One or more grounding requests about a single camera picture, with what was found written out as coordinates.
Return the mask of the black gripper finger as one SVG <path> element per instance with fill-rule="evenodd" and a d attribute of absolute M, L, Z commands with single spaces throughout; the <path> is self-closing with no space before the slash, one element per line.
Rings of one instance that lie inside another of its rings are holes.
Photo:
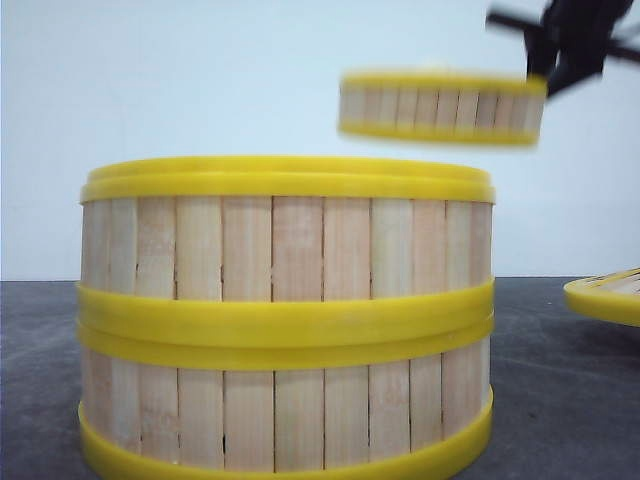
<path fill-rule="evenodd" d="M 547 78 L 547 96 L 554 97 L 603 71 L 603 55 L 588 51 L 563 51 Z"/>
<path fill-rule="evenodd" d="M 550 80 L 556 69 L 557 57 L 558 49 L 555 46 L 527 48 L 527 76 Z"/>

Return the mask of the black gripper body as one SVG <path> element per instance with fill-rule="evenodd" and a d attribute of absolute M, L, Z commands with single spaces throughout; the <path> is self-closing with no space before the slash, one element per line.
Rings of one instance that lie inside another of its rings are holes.
<path fill-rule="evenodd" d="M 552 48 L 586 47 L 604 55 L 638 55 L 638 46 L 626 45 L 624 38 L 613 33 L 632 4 L 633 1 L 551 1 L 536 21 L 491 7 L 487 23 L 521 31 L 528 48 L 538 43 Z"/>

